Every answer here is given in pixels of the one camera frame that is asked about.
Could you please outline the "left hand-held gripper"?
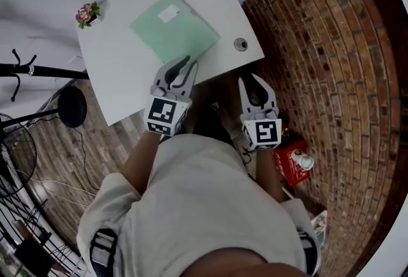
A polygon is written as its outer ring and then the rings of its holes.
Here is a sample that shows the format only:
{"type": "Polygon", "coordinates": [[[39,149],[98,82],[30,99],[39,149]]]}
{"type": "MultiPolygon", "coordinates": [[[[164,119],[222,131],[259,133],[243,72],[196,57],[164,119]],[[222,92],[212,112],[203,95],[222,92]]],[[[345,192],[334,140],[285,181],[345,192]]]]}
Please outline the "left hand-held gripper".
{"type": "Polygon", "coordinates": [[[176,58],[158,70],[145,108],[148,131],[165,137],[179,132],[192,104],[197,71],[198,62],[190,56],[176,58]]]}

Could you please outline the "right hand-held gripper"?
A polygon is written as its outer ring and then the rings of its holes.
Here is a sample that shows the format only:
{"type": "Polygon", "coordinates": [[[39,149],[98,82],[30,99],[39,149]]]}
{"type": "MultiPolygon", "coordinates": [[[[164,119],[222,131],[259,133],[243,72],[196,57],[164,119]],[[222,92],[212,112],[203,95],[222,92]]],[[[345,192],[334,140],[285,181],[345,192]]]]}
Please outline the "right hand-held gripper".
{"type": "Polygon", "coordinates": [[[282,119],[278,118],[275,91],[255,74],[245,76],[245,83],[240,77],[238,88],[242,105],[240,120],[249,149],[259,151],[276,148],[281,143],[282,119]]]}

